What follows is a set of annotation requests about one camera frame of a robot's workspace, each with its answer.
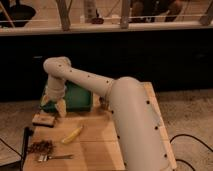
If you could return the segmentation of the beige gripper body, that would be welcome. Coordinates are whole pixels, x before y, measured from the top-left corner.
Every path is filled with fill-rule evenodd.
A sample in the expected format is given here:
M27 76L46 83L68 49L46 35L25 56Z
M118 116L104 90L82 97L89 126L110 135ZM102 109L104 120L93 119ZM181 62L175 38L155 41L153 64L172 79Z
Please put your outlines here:
M45 87L45 95L51 100L51 101L58 101L62 99L65 96L66 88L62 89L53 89L49 86Z

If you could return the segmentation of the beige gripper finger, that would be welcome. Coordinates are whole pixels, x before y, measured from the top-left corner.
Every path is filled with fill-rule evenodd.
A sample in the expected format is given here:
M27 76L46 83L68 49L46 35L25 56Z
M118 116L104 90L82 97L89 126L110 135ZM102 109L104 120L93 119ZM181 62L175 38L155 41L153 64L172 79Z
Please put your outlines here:
M59 113L59 115L61 117L65 117L66 114L67 114L67 111L66 111L66 102L64 99L60 99L56 104L55 104L55 107Z

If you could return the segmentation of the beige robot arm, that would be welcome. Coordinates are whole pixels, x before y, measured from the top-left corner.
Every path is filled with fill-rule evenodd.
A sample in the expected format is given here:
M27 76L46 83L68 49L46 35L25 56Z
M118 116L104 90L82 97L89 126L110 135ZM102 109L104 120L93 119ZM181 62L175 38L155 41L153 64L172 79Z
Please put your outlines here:
M48 74L50 99L65 93L69 80L109 103L127 171L173 171L160 129L163 121L149 101L142 83L133 77L112 79L71 67L67 57L51 57L43 63Z

